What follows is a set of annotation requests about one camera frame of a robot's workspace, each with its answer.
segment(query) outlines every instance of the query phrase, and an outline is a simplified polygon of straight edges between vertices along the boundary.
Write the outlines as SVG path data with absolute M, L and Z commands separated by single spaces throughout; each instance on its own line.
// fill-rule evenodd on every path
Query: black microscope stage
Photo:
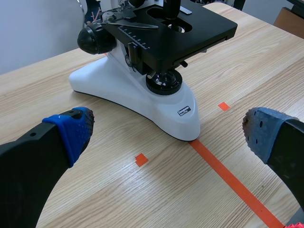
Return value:
M 162 7 L 157 5 L 133 9 L 136 17 L 128 21 L 156 25 L 158 29 L 111 24 L 103 26 L 127 48 L 135 48 L 141 61 L 156 72 L 170 69 L 181 61 L 234 36 L 237 23 L 190 0 L 182 0 L 181 6 L 192 11 L 190 15 L 180 11 L 178 18 L 173 22 L 184 28 L 184 33 L 168 27 L 172 21 L 165 19 Z

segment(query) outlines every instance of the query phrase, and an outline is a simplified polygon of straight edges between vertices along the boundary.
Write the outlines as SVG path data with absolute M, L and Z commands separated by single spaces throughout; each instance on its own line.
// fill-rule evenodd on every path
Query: table surface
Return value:
M 248 149 L 242 118 L 265 106 L 304 120 L 304 40 L 221 3 L 206 8 L 238 29 L 179 69 L 198 102 L 199 140 L 285 224 L 299 205 Z M 126 108 L 72 91 L 69 74 L 101 57 L 77 49 L 0 76 L 0 143 L 75 106 L 95 114 L 91 142 L 55 186 L 38 228 L 265 227 L 188 143 Z M 221 102 L 231 108 L 223 112 Z M 142 167 L 140 153 L 149 159 Z

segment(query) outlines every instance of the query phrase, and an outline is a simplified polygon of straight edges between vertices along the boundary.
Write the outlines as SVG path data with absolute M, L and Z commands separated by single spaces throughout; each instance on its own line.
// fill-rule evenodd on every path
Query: focus knob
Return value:
M 116 47 L 116 39 L 98 20 L 88 24 L 80 31 L 77 44 L 81 50 L 89 54 L 103 54 Z

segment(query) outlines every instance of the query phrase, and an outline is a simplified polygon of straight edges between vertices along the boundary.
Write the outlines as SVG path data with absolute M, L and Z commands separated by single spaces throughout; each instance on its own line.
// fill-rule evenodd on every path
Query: orange tape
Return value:
M 230 107 L 228 104 L 226 104 L 225 102 L 222 102 L 219 104 L 219 107 L 223 110 L 223 111 L 227 111 Z
M 139 155 L 137 155 L 137 156 L 135 157 L 135 159 L 136 159 L 135 163 L 136 163 L 139 167 L 141 167 L 142 165 L 144 165 L 144 164 L 148 161 L 148 159 L 147 159 L 142 153 L 139 154 Z
M 268 227 L 285 227 L 199 140 L 190 145 Z

